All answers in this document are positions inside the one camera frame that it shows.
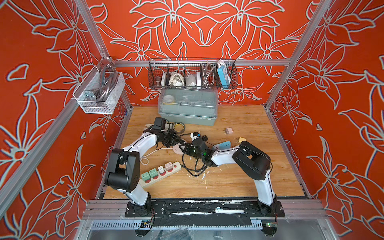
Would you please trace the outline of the pink plug adapter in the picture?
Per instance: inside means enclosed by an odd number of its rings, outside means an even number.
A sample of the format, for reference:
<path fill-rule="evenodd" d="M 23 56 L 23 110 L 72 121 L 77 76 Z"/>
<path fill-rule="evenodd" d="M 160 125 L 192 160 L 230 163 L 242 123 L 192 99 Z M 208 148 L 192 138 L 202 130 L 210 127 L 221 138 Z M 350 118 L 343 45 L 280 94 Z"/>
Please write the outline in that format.
<path fill-rule="evenodd" d="M 233 129 L 232 128 L 225 128 L 225 132 L 227 135 L 233 134 Z"/>

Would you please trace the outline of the yellow plug adapter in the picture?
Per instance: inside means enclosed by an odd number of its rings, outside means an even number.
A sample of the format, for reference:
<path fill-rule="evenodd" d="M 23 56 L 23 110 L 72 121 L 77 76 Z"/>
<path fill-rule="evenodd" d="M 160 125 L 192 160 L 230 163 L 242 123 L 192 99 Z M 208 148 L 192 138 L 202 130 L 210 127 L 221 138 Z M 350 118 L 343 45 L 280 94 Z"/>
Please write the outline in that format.
<path fill-rule="evenodd" d="M 238 143 L 241 144 L 242 142 L 246 141 L 245 138 L 240 137 Z"/>

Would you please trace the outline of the pink round power socket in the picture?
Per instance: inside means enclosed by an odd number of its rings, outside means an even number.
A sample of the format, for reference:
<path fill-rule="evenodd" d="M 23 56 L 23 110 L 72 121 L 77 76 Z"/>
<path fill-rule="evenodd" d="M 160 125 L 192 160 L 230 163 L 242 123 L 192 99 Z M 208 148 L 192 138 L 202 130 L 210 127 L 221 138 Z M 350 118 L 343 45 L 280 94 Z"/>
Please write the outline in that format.
<path fill-rule="evenodd" d="M 184 145 L 176 144 L 175 146 L 173 146 L 173 151 L 175 154 L 183 155 L 184 154 L 184 148 L 185 148 Z"/>

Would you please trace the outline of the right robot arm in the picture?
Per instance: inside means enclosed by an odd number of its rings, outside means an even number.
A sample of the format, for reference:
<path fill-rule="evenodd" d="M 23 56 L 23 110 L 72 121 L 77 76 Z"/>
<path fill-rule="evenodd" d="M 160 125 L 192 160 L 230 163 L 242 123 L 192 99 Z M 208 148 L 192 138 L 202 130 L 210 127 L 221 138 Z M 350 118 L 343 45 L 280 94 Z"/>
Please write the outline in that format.
<path fill-rule="evenodd" d="M 238 146 L 225 150 L 216 147 L 209 148 L 201 137 L 193 136 L 191 143 L 180 144 L 183 154 L 200 159 L 208 167 L 219 167 L 227 164 L 237 164 L 243 172 L 253 179 L 258 202 L 264 206 L 271 206 L 275 202 L 276 194 L 272 187 L 271 158 L 247 141 Z"/>

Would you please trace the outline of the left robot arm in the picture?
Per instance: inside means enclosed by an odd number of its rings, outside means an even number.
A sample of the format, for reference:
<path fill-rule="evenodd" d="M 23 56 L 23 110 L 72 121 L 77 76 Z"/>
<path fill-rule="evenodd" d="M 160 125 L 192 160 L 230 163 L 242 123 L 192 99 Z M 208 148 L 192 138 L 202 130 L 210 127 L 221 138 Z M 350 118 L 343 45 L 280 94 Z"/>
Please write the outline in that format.
<path fill-rule="evenodd" d="M 150 194 L 139 184 L 140 159 L 157 144 L 173 147 L 184 141 L 168 120 L 156 117 L 154 124 L 123 149 L 112 150 L 104 177 L 105 185 L 123 193 L 136 206 L 150 207 Z"/>

